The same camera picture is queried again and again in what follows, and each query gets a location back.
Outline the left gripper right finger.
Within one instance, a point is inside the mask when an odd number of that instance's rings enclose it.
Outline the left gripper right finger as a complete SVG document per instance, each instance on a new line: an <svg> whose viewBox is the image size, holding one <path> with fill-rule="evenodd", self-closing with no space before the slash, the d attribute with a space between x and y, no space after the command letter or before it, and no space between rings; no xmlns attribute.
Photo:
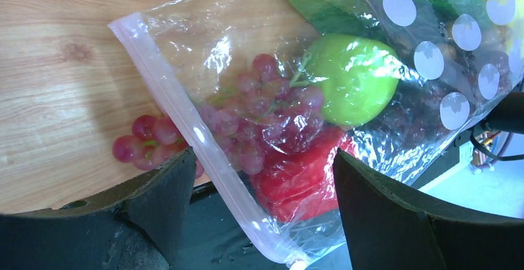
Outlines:
<svg viewBox="0 0 524 270"><path fill-rule="evenodd" d="M374 171L333 163L354 269L522 269L523 220L464 208Z"/></svg>

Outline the purple grape bunch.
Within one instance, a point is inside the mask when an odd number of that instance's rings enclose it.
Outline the purple grape bunch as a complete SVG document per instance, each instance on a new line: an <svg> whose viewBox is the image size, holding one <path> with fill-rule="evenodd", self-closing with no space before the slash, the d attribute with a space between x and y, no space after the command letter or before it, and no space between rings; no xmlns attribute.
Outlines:
<svg viewBox="0 0 524 270"><path fill-rule="evenodd" d="M410 71L392 101L360 130L389 156L428 153L492 107L511 89L509 57L502 51L468 54L445 64L439 79Z"/></svg>
<svg viewBox="0 0 524 270"><path fill-rule="evenodd" d="M235 169L260 172L273 155L302 153L323 128L322 91L285 76L274 56L259 54L239 73L233 88L196 108ZM131 132L114 140L116 161L148 171L187 146L167 116L142 115Z"/></svg>

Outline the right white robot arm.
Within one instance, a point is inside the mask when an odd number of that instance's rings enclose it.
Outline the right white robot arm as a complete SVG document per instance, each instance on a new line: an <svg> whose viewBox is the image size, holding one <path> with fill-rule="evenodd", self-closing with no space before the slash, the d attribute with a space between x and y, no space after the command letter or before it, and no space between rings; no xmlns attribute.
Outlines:
<svg viewBox="0 0 524 270"><path fill-rule="evenodd" d="M492 153L475 138L474 133L477 130L495 130L523 135L523 92L515 91L508 94L478 125L473 127L470 135L470 142L474 148L491 158L492 162L523 160L523 154L503 156L504 147L499 154Z"/></svg>

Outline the clear zip top bag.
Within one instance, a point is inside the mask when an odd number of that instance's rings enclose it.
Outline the clear zip top bag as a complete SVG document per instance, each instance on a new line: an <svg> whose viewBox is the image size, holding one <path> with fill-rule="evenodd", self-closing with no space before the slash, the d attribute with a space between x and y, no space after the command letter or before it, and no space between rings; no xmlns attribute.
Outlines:
<svg viewBox="0 0 524 270"><path fill-rule="evenodd" d="M523 79L523 0L176 0L109 28L254 246L290 269L344 244L338 151L412 184Z"/></svg>

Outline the red bell pepper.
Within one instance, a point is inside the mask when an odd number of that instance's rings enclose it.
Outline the red bell pepper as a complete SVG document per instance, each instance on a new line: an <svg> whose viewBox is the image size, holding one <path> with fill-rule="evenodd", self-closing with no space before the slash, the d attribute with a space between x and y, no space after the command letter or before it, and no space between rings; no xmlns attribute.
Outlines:
<svg viewBox="0 0 524 270"><path fill-rule="evenodd" d="M250 176L257 202L277 221L305 221L339 207L332 173L337 150L354 154L354 144L339 127L326 127L302 153L273 155Z"/></svg>

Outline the green apple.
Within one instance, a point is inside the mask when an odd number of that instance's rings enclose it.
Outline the green apple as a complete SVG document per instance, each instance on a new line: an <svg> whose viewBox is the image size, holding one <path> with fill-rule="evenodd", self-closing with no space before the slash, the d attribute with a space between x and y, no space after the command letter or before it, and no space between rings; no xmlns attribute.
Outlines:
<svg viewBox="0 0 524 270"><path fill-rule="evenodd" d="M339 33L320 36L302 56L307 80L324 95L324 119L341 127L377 117L394 96L402 68L388 45Z"/></svg>

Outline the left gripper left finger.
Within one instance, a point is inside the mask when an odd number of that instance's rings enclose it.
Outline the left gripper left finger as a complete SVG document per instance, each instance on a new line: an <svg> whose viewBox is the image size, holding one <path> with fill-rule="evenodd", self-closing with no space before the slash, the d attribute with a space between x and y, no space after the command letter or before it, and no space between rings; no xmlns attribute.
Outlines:
<svg viewBox="0 0 524 270"><path fill-rule="evenodd" d="M1 215L2 269L173 269L193 191L191 148L59 209Z"/></svg>

